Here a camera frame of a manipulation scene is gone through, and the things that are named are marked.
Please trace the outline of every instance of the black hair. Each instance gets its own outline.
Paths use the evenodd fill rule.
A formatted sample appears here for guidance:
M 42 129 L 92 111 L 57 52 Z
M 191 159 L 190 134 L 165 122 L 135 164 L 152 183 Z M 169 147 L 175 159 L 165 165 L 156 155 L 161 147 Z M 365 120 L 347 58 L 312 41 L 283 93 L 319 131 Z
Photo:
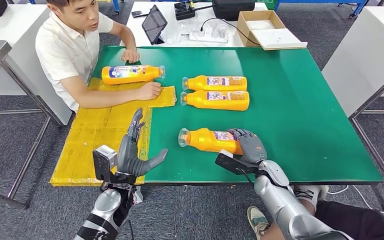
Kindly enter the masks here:
M 65 6 L 70 5 L 70 2 L 74 0 L 46 0 L 49 4 L 55 5 L 58 8 L 62 9 Z

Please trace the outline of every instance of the power strip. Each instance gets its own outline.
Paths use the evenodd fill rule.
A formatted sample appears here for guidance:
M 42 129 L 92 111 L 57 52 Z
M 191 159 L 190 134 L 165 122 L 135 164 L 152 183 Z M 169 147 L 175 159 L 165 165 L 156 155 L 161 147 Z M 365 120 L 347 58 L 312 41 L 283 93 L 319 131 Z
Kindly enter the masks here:
M 209 42 L 226 44 L 229 39 L 229 33 L 227 31 L 216 32 L 213 34 L 211 27 L 205 28 L 203 31 L 192 31 L 189 34 L 189 40 L 198 42 Z

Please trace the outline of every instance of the white shirt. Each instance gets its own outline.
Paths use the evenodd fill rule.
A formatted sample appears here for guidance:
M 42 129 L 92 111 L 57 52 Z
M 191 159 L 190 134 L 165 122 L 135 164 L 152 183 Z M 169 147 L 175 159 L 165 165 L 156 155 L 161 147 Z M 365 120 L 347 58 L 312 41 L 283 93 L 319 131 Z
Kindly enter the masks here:
M 84 36 L 65 25 L 55 13 L 43 23 L 36 35 L 36 52 L 47 79 L 67 106 L 77 112 L 79 104 L 61 80 L 80 76 L 85 83 L 97 63 L 100 46 L 99 33 L 113 29 L 113 20 L 99 12 L 96 31 L 85 31 Z

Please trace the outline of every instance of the yellow plastic bottle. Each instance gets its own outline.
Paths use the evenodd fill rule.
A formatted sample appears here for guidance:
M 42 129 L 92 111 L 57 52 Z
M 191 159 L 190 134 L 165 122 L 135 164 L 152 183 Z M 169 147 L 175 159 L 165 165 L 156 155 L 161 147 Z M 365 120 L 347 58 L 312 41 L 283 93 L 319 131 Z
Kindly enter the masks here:
M 223 109 L 245 111 L 250 105 L 247 91 L 205 91 L 180 94 L 182 106 L 192 105 L 199 109 Z
M 156 78 L 164 79 L 165 77 L 164 66 L 134 65 L 102 68 L 102 81 L 106 85 L 152 82 Z
M 182 79 L 183 90 L 246 91 L 247 78 L 244 76 L 204 76 Z
M 226 150 L 232 154 L 242 155 L 241 145 L 227 131 L 210 131 L 208 128 L 189 131 L 182 128 L 179 132 L 178 143 L 180 147 L 192 146 L 206 152 L 218 153 Z

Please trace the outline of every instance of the robotic thumb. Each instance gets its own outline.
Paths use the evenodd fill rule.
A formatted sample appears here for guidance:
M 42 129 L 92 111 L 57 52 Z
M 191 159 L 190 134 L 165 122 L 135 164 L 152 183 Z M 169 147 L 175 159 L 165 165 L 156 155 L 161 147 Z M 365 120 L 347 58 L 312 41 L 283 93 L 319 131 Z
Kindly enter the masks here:
M 162 163 L 166 159 L 166 155 L 168 151 L 169 150 L 167 148 L 164 148 L 158 153 L 157 156 L 154 156 L 153 158 L 146 161 L 147 163 L 149 163 L 149 166 L 151 167 L 150 169 L 153 169 L 156 166 L 158 166 L 160 163 Z
M 158 153 L 157 156 L 154 156 L 153 158 L 151 158 L 147 161 L 140 161 L 139 160 L 139 162 L 141 163 L 141 166 L 140 166 L 140 170 L 138 171 L 136 176 L 143 176 L 147 172 L 149 172 L 151 169 L 155 168 L 160 163 L 162 163 L 166 159 L 166 155 L 167 155 L 168 151 L 169 150 L 167 148 L 164 148 L 163 150 L 161 150 Z

